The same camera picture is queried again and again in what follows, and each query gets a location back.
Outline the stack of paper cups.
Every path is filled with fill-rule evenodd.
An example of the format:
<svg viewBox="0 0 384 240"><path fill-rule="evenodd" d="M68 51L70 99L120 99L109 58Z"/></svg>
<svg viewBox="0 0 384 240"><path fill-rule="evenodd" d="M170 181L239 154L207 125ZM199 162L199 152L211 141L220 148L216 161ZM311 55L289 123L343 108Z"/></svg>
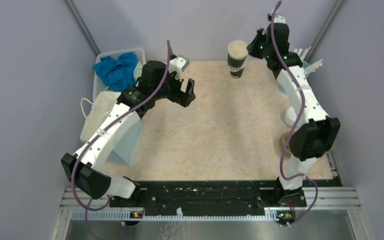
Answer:
<svg viewBox="0 0 384 240"><path fill-rule="evenodd" d="M227 46L227 67L233 79L239 79L243 75L249 56L247 46L243 40L234 40Z"/></svg>

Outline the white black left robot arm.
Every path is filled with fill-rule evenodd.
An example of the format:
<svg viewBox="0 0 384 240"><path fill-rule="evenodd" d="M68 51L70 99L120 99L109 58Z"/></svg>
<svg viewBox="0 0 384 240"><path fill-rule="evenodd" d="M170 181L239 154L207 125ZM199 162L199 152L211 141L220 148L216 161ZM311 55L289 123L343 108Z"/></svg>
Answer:
<svg viewBox="0 0 384 240"><path fill-rule="evenodd" d="M116 196L129 207L140 202L141 194L135 190L137 185L126 177L104 174L104 164L124 135L155 106L156 101L168 99L186 108L196 98L193 79L187 81L185 91L181 90L183 73L189 64L186 57L174 55L168 64L149 60L143 65L136 84L120 93L91 138L75 153L66 153L61 158L64 172L73 187L94 200Z"/></svg>

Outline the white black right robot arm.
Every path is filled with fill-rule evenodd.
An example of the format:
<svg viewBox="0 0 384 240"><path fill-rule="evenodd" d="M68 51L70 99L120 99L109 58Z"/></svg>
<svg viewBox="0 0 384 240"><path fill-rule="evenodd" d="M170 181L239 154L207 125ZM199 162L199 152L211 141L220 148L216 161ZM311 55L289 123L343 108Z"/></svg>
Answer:
<svg viewBox="0 0 384 240"><path fill-rule="evenodd" d="M341 123L320 105L299 54L289 50L290 29L285 18L270 13L267 19L270 24L257 30L247 50L250 56L266 61L295 113L281 156L286 166L280 165L280 176L269 197L273 204L287 206L301 199L303 181L310 168L332 148Z"/></svg>

